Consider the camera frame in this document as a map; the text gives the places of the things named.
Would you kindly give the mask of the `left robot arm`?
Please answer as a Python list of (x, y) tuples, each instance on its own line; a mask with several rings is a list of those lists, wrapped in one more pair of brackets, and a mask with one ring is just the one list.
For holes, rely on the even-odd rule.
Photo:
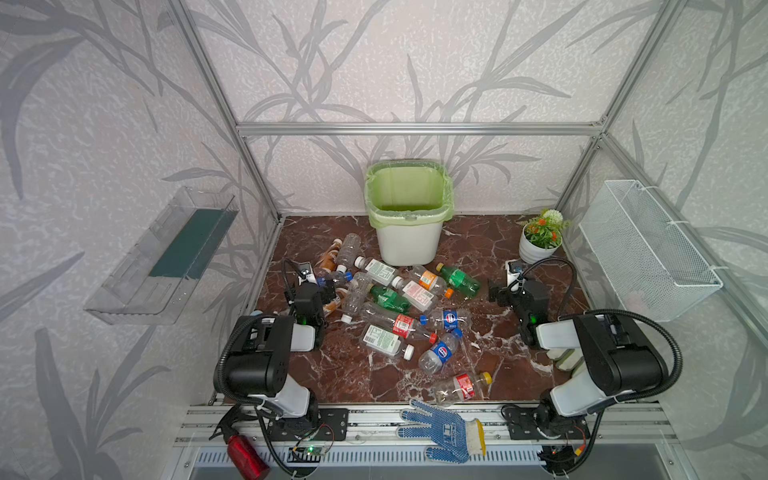
[(289, 363), (293, 353), (321, 347), (324, 307), (335, 297), (333, 282), (305, 281), (288, 291), (287, 313), (256, 310), (240, 317), (215, 367), (215, 390), (277, 424), (317, 428), (316, 396), (289, 374)]

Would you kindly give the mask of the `clear bottle red label yellow cap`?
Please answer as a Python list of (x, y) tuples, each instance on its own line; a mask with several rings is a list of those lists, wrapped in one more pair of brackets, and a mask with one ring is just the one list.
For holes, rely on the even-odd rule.
[(472, 400), (483, 400), (493, 379), (490, 373), (462, 373), (437, 381), (431, 388), (437, 405), (450, 406)]

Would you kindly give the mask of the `brown tea bottle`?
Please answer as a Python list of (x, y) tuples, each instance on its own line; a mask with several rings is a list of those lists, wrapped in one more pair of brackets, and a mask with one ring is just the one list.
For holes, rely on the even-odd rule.
[(318, 272), (321, 275), (326, 275), (336, 270), (336, 259), (342, 244), (343, 241), (341, 239), (334, 239), (331, 246), (322, 254), (320, 260), (316, 264)]
[(347, 293), (348, 293), (347, 289), (337, 288), (335, 290), (335, 297), (329, 303), (323, 306), (324, 315), (329, 316), (333, 312), (338, 311), (342, 307)]

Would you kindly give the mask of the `small bottle blue label crushed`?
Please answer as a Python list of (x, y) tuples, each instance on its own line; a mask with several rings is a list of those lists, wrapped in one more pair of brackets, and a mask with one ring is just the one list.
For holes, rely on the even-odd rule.
[(471, 312), (464, 308), (437, 308), (426, 316), (423, 323), (436, 331), (466, 331), (472, 326)]

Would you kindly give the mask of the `large clear bottle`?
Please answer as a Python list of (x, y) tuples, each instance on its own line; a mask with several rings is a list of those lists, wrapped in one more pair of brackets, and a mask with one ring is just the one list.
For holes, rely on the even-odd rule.
[(335, 260), (337, 272), (347, 272), (354, 267), (355, 260), (360, 256), (361, 243), (361, 238), (356, 233), (345, 236)]

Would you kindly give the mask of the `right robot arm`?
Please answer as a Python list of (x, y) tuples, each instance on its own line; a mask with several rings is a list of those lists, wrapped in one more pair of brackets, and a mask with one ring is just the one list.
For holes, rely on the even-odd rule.
[(533, 419), (541, 429), (619, 403), (655, 397), (682, 374), (678, 342), (660, 324), (636, 312), (595, 309), (550, 321), (547, 287), (522, 278), (507, 285), (490, 283), (489, 300), (514, 310), (526, 345), (582, 354), (586, 370), (545, 393), (534, 410)]

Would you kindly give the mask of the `clear pepsi bottle blue cap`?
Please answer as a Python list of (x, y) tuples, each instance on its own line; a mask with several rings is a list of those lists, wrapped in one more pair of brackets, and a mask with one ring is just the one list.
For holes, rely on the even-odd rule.
[(429, 350), (424, 352), (419, 360), (419, 368), (430, 375), (439, 373), (444, 365), (461, 349), (463, 333), (455, 328), (440, 336)]

